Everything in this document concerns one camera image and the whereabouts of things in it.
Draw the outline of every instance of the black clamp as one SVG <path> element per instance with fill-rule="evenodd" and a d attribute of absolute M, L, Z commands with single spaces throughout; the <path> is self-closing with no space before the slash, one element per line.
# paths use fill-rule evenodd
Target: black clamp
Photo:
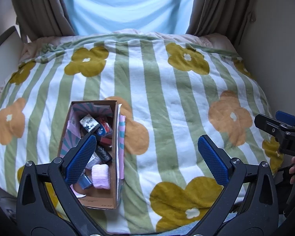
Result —
<path fill-rule="evenodd" d="M 25 164 L 17 194 L 17 227 L 30 236 L 90 236 L 105 235 L 81 205 L 65 181 L 66 167 L 88 140 L 86 135 L 79 144 L 63 157 L 49 164 Z M 57 198 L 71 222 L 57 215 L 45 182 L 51 183 Z"/>
<path fill-rule="evenodd" d="M 278 111 L 276 118 L 280 121 L 258 114 L 254 123 L 257 128 L 275 137 L 279 142 L 279 152 L 295 156 L 295 116 Z"/>
<path fill-rule="evenodd" d="M 199 138 L 198 149 L 211 173 L 224 189 L 210 210 L 188 235 L 271 235 L 278 226 L 278 202 L 270 166 L 244 164 L 230 158 L 207 136 Z M 224 222 L 243 183 L 250 183 L 244 200 L 230 221 Z"/>

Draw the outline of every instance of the bed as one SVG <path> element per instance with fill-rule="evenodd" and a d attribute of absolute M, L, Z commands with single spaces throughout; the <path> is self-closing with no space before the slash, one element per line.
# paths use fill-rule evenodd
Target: bed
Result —
<path fill-rule="evenodd" d="M 126 116 L 121 203 L 87 209 L 108 233 L 165 232 L 205 215 L 222 188 L 197 151 L 203 134 L 245 163 L 266 160 L 273 173 L 282 164 L 274 138 L 253 124 L 271 116 L 267 99 L 225 36 L 125 29 L 24 45 L 0 88 L 0 187 L 16 196 L 27 160 L 57 156 L 70 102 L 98 99 L 118 100 Z"/>

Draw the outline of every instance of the small box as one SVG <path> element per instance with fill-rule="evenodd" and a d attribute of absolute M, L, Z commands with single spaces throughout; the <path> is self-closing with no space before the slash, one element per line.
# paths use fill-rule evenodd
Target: small box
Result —
<path fill-rule="evenodd" d="M 96 130 L 96 134 L 99 136 L 109 137 L 112 134 L 112 129 L 107 122 L 106 116 L 100 116 L 96 118 L 96 121 L 99 122 L 100 126 Z"/>
<path fill-rule="evenodd" d="M 89 114 L 87 114 L 85 117 L 80 120 L 81 125 L 83 128 L 86 129 L 88 133 L 93 133 L 95 130 L 97 130 L 101 125 Z"/>
<path fill-rule="evenodd" d="M 93 183 L 92 180 L 86 176 L 85 174 L 82 174 L 78 180 L 78 184 L 80 185 L 80 187 L 85 190 L 87 188 L 90 188 Z"/>

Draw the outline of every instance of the yellow flower pattern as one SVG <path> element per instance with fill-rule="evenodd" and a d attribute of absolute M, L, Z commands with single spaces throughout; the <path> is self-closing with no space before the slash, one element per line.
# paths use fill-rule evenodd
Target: yellow flower pattern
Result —
<path fill-rule="evenodd" d="M 282 165 L 284 159 L 284 155 L 278 151 L 279 143 L 276 142 L 275 137 L 272 136 L 270 141 L 263 140 L 262 148 L 266 156 L 270 158 L 270 168 L 272 173 L 275 174 Z"/>
<path fill-rule="evenodd" d="M 108 50 L 103 46 L 96 46 L 90 50 L 79 48 L 73 53 L 71 62 L 66 65 L 64 72 L 67 75 L 81 73 L 85 77 L 99 75 L 106 65 L 105 59 L 108 55 Z"/>
<path fill-rule="evenodd" d="M 28 63 L 22 63 L 19 66 L 19 70 L 12 74 L 9 83 L 15 83 L 16 85 L 20 85 L 21 83 L 25 82 L 27 77 L 30 74 L 30 71 L 34 68 L 36 62 L 30 61 Z"/>
<path fill-rule="evenodd" d="M 166 51 L 170 54 L 168 64 L 180 71 L 193 71 L 199 75 L 208 75 L 210 67 L 204 56 L 192 47 L 183 48 L 179 44 L 169 43 Z"/>
<path fill-rule="evenodd" d="M 233 59 L 233 64 L 239 72 L 253 79 L 250 72 L 248 72 L 248 70 L 245 68 L 243 60 Z"/>
<path fill-rule="evenodd" d="M 162 218 L 156 232 L 176 229 L 200 220 L 213 205 L 222 187 L 213 178 L 199 176 L 186 188 L 170 183 L 158 183 L 150 194 L 151 207 Z"/>

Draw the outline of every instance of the fabric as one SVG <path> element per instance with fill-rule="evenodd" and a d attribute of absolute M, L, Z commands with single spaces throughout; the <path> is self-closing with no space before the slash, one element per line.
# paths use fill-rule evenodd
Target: fabric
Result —
<path fill-rule="evenodd" d="M 219 33 L 237 47 L 249 23 L 255 0 L 194 0 L 187 34 Z"/>
<path fill-rule="evenodd" d="M 185 34 L 193 0 L 64 0 L 79 35 L 124 28 Z"/>
<path fill-rule="evenodd" d="M 31 41 L 75 35 L 63 0 L 12 0 L 20 28 Z"/>
<path fill-rule="evenodd" d="M 269 162 L 273 173 L 283 160 L 252 123 L 259 113 L 271 116 L 269 105 L 236 53 L 130 34 L 42 50 L 20 64 L 0 97 L 0 187 L 14 196 L 27 160 L 41 164 L 57 156 L 73 100 L 116 99 L 126 116 L 119 207 L 87 209 L 109 233 L 164 232 L 205 215 L 222 188 L 197 150 L 203 134 L 230 157 Z M 244 194 L 243 187 L 238 199 Z"/>
<path fill-rule="evenodd" d="M 229 213 L 224 222 L 227 222 L 234 218 L 237 213 Z M 192 222 L 190 224 L 181 226 L 177 229 L 173 229 L 171 231 L 162 232 L 162 233 L 151 233 L 149 236 L 172 236 L 172 235 L 186 235 L 191 229 L 198 223 L 198 221 Z"/>
<path fill-rule="evenodd" d="M 92 167 L 93 186 L 99 189 L 110 189 L 109 167 L 107 164 L 96 164 Z"/>
<path fill-rule="evenodd" d="M 231 42 L 227 39 L 227 37 L 221 35 L 221 34 L 209 34 L 206 36 L 193 36 L 190 34 L 162 34 L 157 32 L 151 32 L 151 33 L 143 33 L 141 31 L 135 30 L 135 29 L 123 29 L 119 31 L 115 31 L 112 34 L 140 34 L 140 35 L 146 35 L 151 37 L 156 37 L 163 40 L 168 41 L 177 41 L 177 42 L 186 42 L 186 43 L 194 43 L 198 44 L 204 47 L 214 48 L 214 49 L 220 49 L 220 50 L 226 50 L 231 52 L 236 52 L 235 48 L 231 44 Z M 58 46 L 60 44 L 66 43 L 66 42 L 72 42 L 72 41 L 78 41 L 85 38 L 85 36 L 77 35 L 77 36 L 63 36 L 63 37 L 41 37 L 37 40 L 24 44 L 20 63 L 26 59 L 34 58 L 36 56 L 39 56 L 40 50 L 42 46 L 45 44 L 51 44 L 53 46 Z M 4 83 L 0 86 L 0 95 L 2 93 L 3 88 L 5 87 L 7 81 L 11 76 L 9 75 Z"/>

